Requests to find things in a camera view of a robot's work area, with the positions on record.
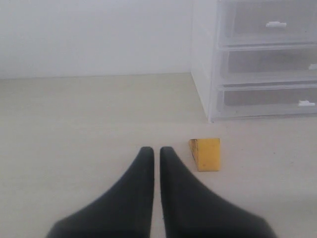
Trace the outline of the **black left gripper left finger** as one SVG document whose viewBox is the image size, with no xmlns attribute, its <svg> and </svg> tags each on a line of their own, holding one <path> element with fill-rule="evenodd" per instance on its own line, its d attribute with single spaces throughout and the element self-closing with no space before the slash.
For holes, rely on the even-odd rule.
<svg viewBox="0 0 317 238">
<path fill-rule="evenodd" d="M 154 151 L 142 147 L 101 197 L 56 222 L 49 238 L 148 238 L 154 200 Z"/>
</svg>

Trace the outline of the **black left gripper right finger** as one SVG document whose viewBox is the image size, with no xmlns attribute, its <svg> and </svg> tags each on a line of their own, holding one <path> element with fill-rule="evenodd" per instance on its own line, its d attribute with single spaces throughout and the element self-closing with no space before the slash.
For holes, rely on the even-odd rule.
<svg viewBox="0 0 317 238">
<path fill-rule="evenodd" d="M 172 147 L 160 149 L 160 191 L 168 238 L 274 238 L 268 222 L 201 183 Z"/>
</svg>

